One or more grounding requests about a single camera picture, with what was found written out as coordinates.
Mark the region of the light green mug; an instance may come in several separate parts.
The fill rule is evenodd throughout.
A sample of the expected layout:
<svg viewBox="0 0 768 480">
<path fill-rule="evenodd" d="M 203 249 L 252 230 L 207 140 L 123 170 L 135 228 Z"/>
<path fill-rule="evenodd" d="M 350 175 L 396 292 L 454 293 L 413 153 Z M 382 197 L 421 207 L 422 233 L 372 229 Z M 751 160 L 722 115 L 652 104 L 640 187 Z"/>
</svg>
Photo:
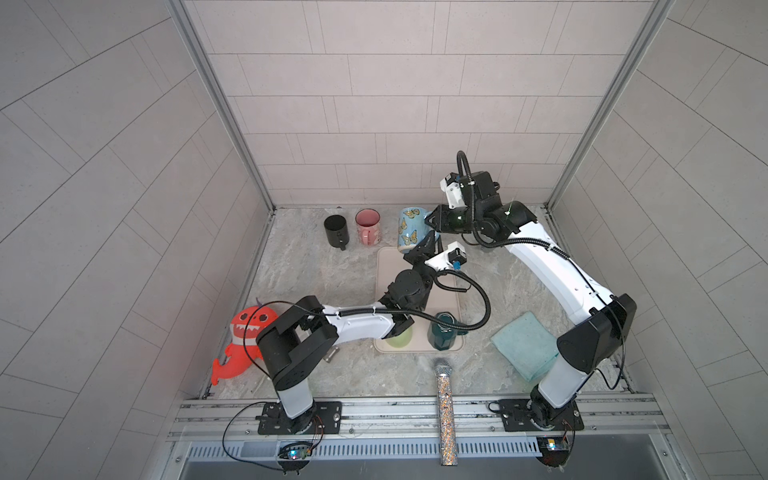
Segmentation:
<svg viewBox="0 0 768 480">
<path fill-rule="evenodd" d="M 397 336 L 385 339 L 385 342 L 392 348 L 401 349 L 409 345 L 413 337 L 413 328 L 409 327 Z"/>
</svg>

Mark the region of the blue cartoon mug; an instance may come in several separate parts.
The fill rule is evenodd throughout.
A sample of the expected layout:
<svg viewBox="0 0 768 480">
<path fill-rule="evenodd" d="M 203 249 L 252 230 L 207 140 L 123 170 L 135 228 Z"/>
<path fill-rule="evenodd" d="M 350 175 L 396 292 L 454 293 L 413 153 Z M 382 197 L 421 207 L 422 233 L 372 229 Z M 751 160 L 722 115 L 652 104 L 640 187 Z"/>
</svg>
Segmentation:
<svg viewBox="0 0 768 480">
<path fill-rule="evenodd" d="M 423 207 L 407 207 L 400 212 L 398 250 L 407 253 L 432 231 L 425 219 L 430 211 Z"/>
</svg>

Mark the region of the pink cartoon mug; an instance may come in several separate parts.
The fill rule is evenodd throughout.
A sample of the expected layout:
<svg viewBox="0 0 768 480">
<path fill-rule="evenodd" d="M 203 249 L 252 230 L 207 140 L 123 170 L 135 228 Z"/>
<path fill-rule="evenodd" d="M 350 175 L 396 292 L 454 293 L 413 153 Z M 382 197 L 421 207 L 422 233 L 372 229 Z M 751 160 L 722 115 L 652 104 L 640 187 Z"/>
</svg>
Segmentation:
<svg viewBox="0 0 768 480">
<path fill-rule="evenodd" d="M 371 208 L 365 208 L 355 215 L 355 225 L 360 243 L 374 246 L 381 241 L 381 215 Z"/>
</svg>

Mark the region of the black mug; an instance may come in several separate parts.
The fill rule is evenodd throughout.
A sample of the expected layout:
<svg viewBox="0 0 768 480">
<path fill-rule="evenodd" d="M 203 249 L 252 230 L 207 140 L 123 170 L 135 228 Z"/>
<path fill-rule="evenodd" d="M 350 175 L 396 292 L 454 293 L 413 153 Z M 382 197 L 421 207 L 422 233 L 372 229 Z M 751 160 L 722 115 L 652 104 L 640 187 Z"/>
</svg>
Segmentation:
<svg viewBox="0 0 768 480">
<path fill-rule="evenodd" d="M 346 218 L 339 214 L 330 215 L 324 220 L 323 227 L 329 245 L 345 251 L 350 241 Z"/>
</svg>

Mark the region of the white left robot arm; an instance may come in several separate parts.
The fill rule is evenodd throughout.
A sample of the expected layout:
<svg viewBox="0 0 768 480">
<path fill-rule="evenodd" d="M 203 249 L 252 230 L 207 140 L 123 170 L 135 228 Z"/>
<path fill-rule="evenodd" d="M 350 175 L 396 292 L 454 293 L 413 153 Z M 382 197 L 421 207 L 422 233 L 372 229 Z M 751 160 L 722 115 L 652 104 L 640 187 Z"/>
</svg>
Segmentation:
<svg viewBox="0 0 768 480">
<path fill-rule="evenodd" d="M 398 273 L 380 300 L 371 305 L 337 308 L 305 296 L 260 328 L 256 345 L 288 419 L 313 415 L 314 398 L 307 378 L 332 347 L 394 338 L 406 332 L 416 317 L 429 318 L 426 305 L 439 273 L 461 266 L 466 255 L 457 243 L 438 252 L 431 232 L 403 259 L 411 267 Z"/>
</svg>

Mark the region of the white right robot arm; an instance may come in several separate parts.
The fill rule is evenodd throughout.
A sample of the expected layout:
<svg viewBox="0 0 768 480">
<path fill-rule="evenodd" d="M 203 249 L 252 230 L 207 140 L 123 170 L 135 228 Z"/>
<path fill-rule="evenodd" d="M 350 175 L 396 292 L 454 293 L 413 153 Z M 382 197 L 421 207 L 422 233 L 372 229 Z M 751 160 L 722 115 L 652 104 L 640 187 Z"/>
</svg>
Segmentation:
<svg viewBox="0 0 768 480">
<path fill-rule="evenodd" d="M 480 171 L 451 173 L 440 182 L 447 202 L 426 223 L 441 233 L 470 234 L 485 248 L 504 248 L 550 290 L 573 327 L 557 339 L 558 358 L 534 387 L 529 409 L 549 424 L 575 399 L 601 362 L 622 351 L 637 305 L 592 279 L 547 234 L 523 203 L 504 204 L 499 185 Z"/>
</svg>

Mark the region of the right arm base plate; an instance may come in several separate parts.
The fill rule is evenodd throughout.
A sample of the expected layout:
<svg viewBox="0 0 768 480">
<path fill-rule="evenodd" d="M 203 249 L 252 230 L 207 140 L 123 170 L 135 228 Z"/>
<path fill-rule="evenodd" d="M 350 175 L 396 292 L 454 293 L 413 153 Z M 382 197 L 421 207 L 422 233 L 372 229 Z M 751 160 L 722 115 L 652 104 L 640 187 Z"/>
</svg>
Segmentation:
<svg viewBox="0 0 768 480">
<path fill-rule="evenodd" d="M 565 427 L 582 431 L 585 426 L 575 400 L 554 408 L 545 400 L 501 399 L 498 415 L 506 432 L 545 432 Z"/>
</svg>

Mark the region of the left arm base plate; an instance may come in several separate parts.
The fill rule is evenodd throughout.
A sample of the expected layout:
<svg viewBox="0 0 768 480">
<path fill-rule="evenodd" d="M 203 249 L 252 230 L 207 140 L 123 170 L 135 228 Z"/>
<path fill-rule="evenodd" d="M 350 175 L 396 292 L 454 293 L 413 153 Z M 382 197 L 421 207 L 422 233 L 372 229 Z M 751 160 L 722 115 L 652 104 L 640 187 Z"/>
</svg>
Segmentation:
<svg viewBox="0 0 768 480">
<path fill-rule="evenodd" d="M 296 418 L 289 418 L 282 404 L 267 402 L 259 417 L 259 435 L 338 434 L 342 418 L 341 401 L 315 401 Z"/>
</svg>

